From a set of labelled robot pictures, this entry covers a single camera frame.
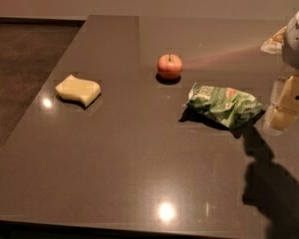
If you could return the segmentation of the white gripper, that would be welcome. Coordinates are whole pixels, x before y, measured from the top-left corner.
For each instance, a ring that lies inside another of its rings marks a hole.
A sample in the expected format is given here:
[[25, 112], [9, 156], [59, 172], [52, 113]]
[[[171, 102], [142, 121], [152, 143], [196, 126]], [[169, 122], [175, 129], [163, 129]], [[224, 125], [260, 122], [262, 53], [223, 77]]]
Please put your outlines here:
[[[286, 27], [262, 44], [260, 50], [267, 54], [282, 53], [286, 64], [299, 69], [299, 10]], [[266, 111], [266, 126], [270, 130], [285, 131], [298, 117], [299, 71], [275, 82]]]

